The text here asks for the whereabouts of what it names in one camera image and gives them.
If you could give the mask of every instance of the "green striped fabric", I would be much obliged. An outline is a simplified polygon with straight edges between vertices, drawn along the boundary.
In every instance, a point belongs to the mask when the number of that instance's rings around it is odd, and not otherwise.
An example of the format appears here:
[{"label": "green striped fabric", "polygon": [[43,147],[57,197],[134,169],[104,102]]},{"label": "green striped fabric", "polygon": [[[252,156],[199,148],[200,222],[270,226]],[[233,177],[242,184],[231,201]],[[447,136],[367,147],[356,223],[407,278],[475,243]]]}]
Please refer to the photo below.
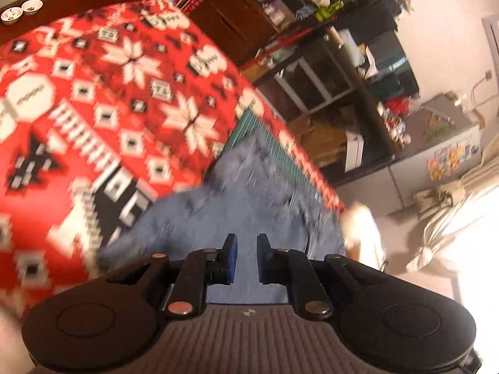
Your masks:
[{"label": "green striped fabric", "polygon": [[314,188],[314,186],[310,183],[307,176],[303,173],[300,167],[296,165],[290,155],[283,149],[283,147],[275,139],[272,133],[270,133],[267,127],[260,121],[260,119],[258,119],[258,117],[250,108],[247,108],[243,112],[241,119],[230,134],[229,140],[225,144],[224,149],[221,153],[223,154],[224,151],[230,150],[235,147],[252,131],[254,131],[255,128],[259,128],[263,131],[269,153],[275,158],[278,165],[286,172],[286,174],[288,174],[289,177],[291,177],[291,179],[298,184],[310,187],[313,191],[316,192],[316,197],[320,198],[320,195],[317,193],[317,190]]}]

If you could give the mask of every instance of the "ribbed gray surface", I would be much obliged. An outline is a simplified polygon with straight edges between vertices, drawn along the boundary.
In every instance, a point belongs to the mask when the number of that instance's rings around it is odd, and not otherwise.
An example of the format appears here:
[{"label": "ribbed gray surface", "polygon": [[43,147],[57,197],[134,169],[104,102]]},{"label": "ribbed gray surface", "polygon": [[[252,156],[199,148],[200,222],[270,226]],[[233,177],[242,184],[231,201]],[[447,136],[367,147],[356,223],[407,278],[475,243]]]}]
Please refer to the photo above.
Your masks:
[{"label": "ribbed gray surface", "polygon": [[248,308],[209,305],[198,318],[171,323],[145,355],[109,374],[386,373],[347,350],[330,325],[306,321],[290,305],[252,306],[250,316]]}]

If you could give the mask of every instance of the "christmas pattern fabric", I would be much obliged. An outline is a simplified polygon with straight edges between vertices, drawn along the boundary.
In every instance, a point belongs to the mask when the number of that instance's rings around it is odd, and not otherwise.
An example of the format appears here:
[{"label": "christmas pattern fabric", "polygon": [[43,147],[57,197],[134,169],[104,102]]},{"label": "christmas pattern fabric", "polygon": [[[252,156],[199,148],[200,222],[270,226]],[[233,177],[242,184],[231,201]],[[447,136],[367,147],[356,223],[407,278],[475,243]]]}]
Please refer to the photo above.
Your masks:
[{"label": "christmas pattern fabric", "polygon": [[246,108],[341,211],[271,106],[167,0],[90,10],[0,47],[0,302],[21,315],[95,277],[100,246],[199,185]]}]

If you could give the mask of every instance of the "denim garment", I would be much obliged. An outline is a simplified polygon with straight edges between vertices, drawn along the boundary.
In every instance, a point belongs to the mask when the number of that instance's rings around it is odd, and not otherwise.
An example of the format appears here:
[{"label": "denim garment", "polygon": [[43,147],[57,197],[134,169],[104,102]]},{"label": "denim garment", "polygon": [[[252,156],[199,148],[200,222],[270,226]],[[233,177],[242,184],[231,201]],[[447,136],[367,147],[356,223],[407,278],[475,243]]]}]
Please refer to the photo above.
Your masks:
[{"label": "denim garment", "polygon": [[209,302],[286,302],[285,287],[259,283],[259,233],[274,248],[308,247],[309,258],[317,260],[345,254],[336,213],[279,169],[263,132],[255,130],[218,159],[204,185],[158,200],[129,232],[99,251],[99,261],[119,266],[153,253],[184,259],[194,250],[221,248],[229,233],[238,236],[234,283],[209,286]]}]

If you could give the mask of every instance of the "pet bowl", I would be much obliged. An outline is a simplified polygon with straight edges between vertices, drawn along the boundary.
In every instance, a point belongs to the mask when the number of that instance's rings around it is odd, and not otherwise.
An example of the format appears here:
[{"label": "pet bowl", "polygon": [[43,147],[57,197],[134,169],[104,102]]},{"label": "pet bowl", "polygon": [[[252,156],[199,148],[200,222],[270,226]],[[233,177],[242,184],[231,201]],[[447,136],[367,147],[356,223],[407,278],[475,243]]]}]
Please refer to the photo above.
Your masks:
[{"label": "pet bowl", "polygon": [[42,5],[43,3],[40,0],[28,0],[21,5],[21,8],[26,15],[34,15],[40,10]]},{"label": "pet bowl", "polygon": [[18,19],[22,15],[22,8],[21,7],[11,7],[8,10],[5,10],[2,12],[2,22],[5,25],[12,25],[15,22],[18,21]]}]

